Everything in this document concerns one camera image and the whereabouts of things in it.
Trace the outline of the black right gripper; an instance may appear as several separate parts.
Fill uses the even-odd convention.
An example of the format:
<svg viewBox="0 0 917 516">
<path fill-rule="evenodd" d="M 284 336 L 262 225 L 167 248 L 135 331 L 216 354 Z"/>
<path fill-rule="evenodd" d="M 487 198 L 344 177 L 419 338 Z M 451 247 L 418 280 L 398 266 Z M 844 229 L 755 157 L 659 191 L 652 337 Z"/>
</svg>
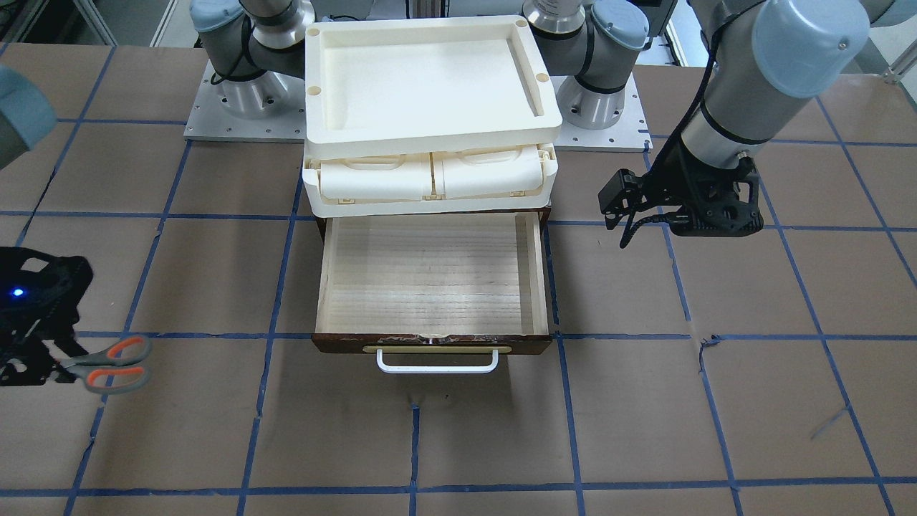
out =
<svg viewBox="0 0 917 516">
<path fill-rule="evenodd" d="M 83 256 L 52 256 L 23 247 L 1 248 L 1 350 L 3 386 L 41 386 L 55 372 L 75 382 L 49 353 L 86 355 L 75 340 L 77 305 L 94 277 Z"/>
</svg>

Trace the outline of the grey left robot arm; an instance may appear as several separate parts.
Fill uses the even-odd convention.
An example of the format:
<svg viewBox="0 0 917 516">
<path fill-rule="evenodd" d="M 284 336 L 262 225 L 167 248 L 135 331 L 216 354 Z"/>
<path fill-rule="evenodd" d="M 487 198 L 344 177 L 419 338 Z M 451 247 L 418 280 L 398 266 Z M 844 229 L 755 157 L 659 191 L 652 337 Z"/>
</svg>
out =
<svg viewBox="0 0 917 516">
<path fill-rule="evenodd" d="M 861 51 L 871 27 L 915 14 L 913 1 L 693 1 L 709 58 L 686 114 L 650 170 L 619 170 L 598 195 L 606 226 L 628 219 L 625 247 L 645 224 L 675 235 L 743 237 L 763 228 L 754 154 Z M 649 39 L 629 1 L 527 1 L 522 13 L 548 72 L 563 76 L 564 120 L 604 130 Z"/>
</svg>

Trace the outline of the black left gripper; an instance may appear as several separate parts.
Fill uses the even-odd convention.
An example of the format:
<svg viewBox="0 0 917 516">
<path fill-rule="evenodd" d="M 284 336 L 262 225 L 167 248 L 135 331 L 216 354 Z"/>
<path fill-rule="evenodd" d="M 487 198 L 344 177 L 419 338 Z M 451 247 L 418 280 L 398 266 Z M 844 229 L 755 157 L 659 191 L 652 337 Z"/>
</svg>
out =
<svg viewBox="0 0 917 516">
<path fill-rule="evenodd" d="M 682 237 L 744 237 L 765 226 L 753 158 L 743 152 L 736 167 L 709 166 L 676 136 L 656 158 L 655 171 L 637 176 L 619 169 L 599 190 L 609 231 L 625 216 L 664 205 L 679 207 L 668 215 L 669 229 Z"/>
</svg>

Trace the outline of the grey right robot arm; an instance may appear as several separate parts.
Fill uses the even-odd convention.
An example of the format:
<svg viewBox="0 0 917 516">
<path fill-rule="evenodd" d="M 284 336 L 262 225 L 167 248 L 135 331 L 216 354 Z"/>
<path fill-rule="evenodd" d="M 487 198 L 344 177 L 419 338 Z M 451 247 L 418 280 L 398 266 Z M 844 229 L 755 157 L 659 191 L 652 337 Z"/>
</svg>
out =
<svg viewBox="0 0 917 516">
<path fill-rule="evenodd" d="M 304 75 L 304 37 L 317 21 L 309 1 L 193 1 L 190 16 L 213 73 L 203 92 L 219 113 L 252 127 L 289 117 L 304 124 L 292 81 Z M 31 151 L 56 125 L 48 98 L 2 68 L 2 163 Z M 97 353 L 75 339 L 78 305 L 94 277 L 82 256 L 2 248 L 2 385 L 41 386 L 77 380 L 95 394 L 144 386 L 152 346 L 129 336 Z"/>
</svg>

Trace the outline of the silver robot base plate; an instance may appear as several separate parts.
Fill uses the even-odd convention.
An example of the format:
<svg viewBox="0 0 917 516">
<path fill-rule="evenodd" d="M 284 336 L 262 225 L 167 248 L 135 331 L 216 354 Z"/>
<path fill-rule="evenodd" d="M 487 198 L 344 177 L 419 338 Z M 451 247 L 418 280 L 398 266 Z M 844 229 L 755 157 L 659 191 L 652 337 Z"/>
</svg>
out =
<svg viewBox="0 0 917 516">
<path fill-rule="evenodd" d="M 301 79 L 280 77 L 279 81 L 289 91 L 281 107 L 269 108 L 263 117 L 248 120 L 229 110 L 219 95 L 219 89 L 210 83 L 212 74 L 213 66 L 206 63 L 184 130 L 187 140 L 212 143 L 304 142 L 304 100 L 296 97 L 296 92 L 302 89 Z M 635 79 L 629 78 L 625 86 L 625 107 L 616 124 L 602 130 L 586 130 L 564 121 L 554 147 L 559 151 L 612 153 L 642 153 L 651 150 L 653 144 Z"/>
</svg>

